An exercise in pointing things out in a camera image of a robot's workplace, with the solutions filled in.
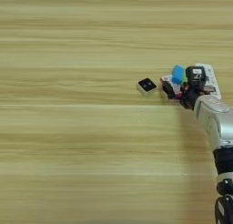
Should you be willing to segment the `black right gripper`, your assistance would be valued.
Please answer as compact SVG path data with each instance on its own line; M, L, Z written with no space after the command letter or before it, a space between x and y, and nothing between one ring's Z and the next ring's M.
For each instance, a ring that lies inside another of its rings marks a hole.
M180 98L180 104L185 109L194 109L197 99L200 96L205 95L204 86L205 85L203 83L184 83L181 87L182 95ZM163 81L162 89L167 94L168 99L174 99L176 97L174 89L169 82Z

